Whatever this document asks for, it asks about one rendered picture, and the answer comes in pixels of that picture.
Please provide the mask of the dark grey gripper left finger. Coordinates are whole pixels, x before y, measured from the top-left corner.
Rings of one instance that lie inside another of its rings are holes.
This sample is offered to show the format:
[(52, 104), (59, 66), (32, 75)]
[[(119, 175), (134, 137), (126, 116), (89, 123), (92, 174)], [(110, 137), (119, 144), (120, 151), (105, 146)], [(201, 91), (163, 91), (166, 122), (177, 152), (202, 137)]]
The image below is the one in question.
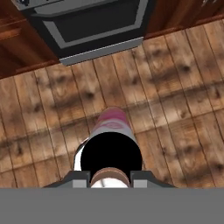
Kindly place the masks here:
[(70, 171), (62, 180), (51, 183), (47, 187), (89, 188), (89, 180), (89, 171)]

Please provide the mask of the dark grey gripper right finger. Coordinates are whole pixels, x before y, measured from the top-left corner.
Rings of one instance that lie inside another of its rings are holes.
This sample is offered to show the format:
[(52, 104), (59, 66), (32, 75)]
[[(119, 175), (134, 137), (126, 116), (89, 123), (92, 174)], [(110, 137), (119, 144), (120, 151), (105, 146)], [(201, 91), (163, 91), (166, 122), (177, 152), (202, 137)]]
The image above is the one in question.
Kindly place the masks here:
[(174, 188), (174, 185), (157, 179), (151, 171), (132, 171), (130, 173), (131, 186), (134, 188)]

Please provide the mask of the pink and white bottle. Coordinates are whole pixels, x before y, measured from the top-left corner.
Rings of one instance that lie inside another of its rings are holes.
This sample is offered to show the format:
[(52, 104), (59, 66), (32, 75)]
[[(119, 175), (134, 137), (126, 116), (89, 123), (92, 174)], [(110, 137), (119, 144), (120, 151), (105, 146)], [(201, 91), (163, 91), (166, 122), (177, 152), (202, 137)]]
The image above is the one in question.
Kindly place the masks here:
[(90, 172), (92, 188), (129, 188), (130, 173), (142, 170), (142, 154), (126, 114), (103, 110), (74, 156), (74, 170)]

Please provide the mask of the brown wooden cupboard run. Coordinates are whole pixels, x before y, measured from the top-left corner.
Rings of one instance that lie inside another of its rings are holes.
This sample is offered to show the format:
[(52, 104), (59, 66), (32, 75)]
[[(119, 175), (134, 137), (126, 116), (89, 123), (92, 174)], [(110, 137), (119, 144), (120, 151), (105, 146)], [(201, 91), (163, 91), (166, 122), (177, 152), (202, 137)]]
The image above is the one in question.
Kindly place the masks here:
[(224, 0), (156, 0), (145, 39), (224, 18)]
[(0, 79), (59, 60), (11, 0), (0, 0)]

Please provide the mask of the black and grey oven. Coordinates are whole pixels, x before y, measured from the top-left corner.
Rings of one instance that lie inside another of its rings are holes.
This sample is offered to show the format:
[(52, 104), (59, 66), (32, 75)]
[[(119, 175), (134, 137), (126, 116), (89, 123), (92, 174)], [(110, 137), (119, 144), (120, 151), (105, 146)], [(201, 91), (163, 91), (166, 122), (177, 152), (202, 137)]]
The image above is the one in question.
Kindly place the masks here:
[(142, 44), (156, 0), (11, 0), (60, 63)]

